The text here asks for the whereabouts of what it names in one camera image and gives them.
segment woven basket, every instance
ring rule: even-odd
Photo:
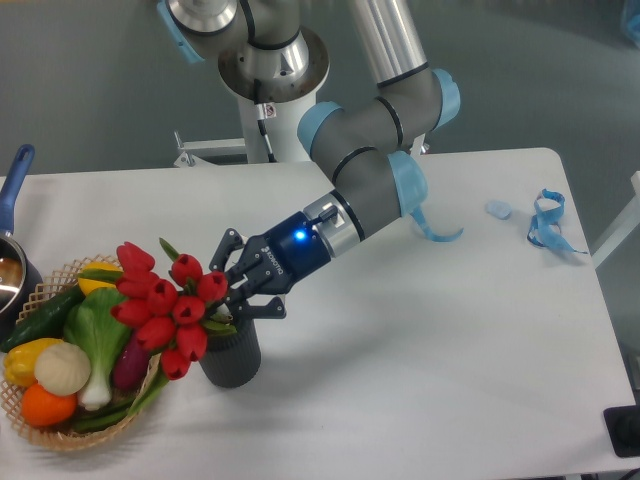
[[[116,266],[120,266],[118,260],[111,256],[98,255],[94,258],[85,258],[84,260],[74,260],[71,264],[65,264],[62,270],[55,270],[50,277],[45,277],[43,283],[38,284],[36,291],[29,295],[29,301],[24,304],[22,312],[18,317],[18,322],[24,320],[28,314],[37,309],[42,303],[46,302],[56,294],[63,292],[67,288],[77,283],[76,275],[82,268],[91,262],[107,262]],[[149,370],[142,386],[137,395],[141,395],[148,387],[151,379],[158,370],[159,356],[152,357],[149,362]],[[69,427],[52,428],[33,428],[27,424],[20,414],[22,394],[25,389],[7,383],[2,380],[0,383],[0,407],[7,412],[7,417],[11,421],[11,426],[18,434],[27,439],[33,445],[39,445],[48,450],[58,452],[69,452],[73,450],[83,450],[94,447],[108,440],[113,439],[119,433],[123,432],[137,415],[126,417],[121,422],[102,430],[100,432],[78,434],[73,432]],[[114,391],[114,399],[121,394]]]

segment blue light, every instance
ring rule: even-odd
[[[293,232],[293,238],[301,242],[302,240],[307,238],[307,232],[305,232],[304,230],[296,230],[295,232]]]

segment saucepan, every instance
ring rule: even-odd
[[[13,238],[13,213],[22,182],[35,155],[22,145],[0,190],[0,342],[13,330],[23,304],[42,277]]]

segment green leaf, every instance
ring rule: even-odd
[[[233,316],[228,313],[216,312],[211,315],[211,317],[209,317],[209,320],[213,320],[214,322],[218,323],[229,324],[232,322]]]
[[[158,395],[160,395],[160,392],[167,383],[169,383],[169,379],[164,374],[162,368],[158,368],[158,371],[151,379],[151,383],[147,389],[142,392],[142,395],[135,399],[133,405],[129,408],[127,415],[134,415],[151,404],[156,398],[158,398]]]
[[[78,278],[85,278],[87,280],[98,280],[105,283],[116,283],[116,281],[122,276],[123,272],[116,270],[103,270],[102,268],[87,268],[78,273]]]
[[[235,325],[227,325],[224,323],[214,322],[213,320],[204,320],[200,322],[200,325],[214,337],[221,337],[224,335],[234,335],[238,333]]]
[[[172,262],[175,262],[176,259],[180,256],[178,251],[162,237],[160,237],[160,246],[164,250],[164,253],[166,253],[169,257],[169,260],[171,260]]]

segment red tulip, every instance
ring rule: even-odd
[[[183,295],[178,297],[178,301],[171,313],[178,325],[188,325],[200,321],[204,315],[205,305],[198,297]]]
[[[182,253],[171,265],[171,277],[181,287],[187,284],[187,278],[198,282],[202,277],[202,265],[195,257]]]
[[[178,301],[178,291],[173,283],[161,278],[149,289],[147,305],[154,315],[168,315]]]
[[[178,351],[192,362],[197,362],[202,358],[207,351],[207,342],[207,332],[198,323],[182,325],[178,328],[176,334]]]
[[[153,317],[136,332],[138,344],[147,352],[164,347],[176,334],[176,324],[169,317]]]
[[[158,275],[146,270],[128,270],[116,280],[118,291],[129,298],[147,298],[149,288],[158,280]]]
[[[116,253],[125,272],[128,270],[145,270],[148,272],[153,270],[156,264],[151,255],[131,242],[124,242],[124,245],[116,248]]]
[[[146,300],[132,298],[111,307],[111,316],[128,327],[140,328],[151,318],[151,312]]]
[[[164,350],[160,355],[160,365],[169,380],[178,380],[189,371],[191,362],[178,350]]]
[[[228,288],[224,273],[218,271],[207,273],[198,282],[198,297],[205,302],[217,302],[225,296]]]

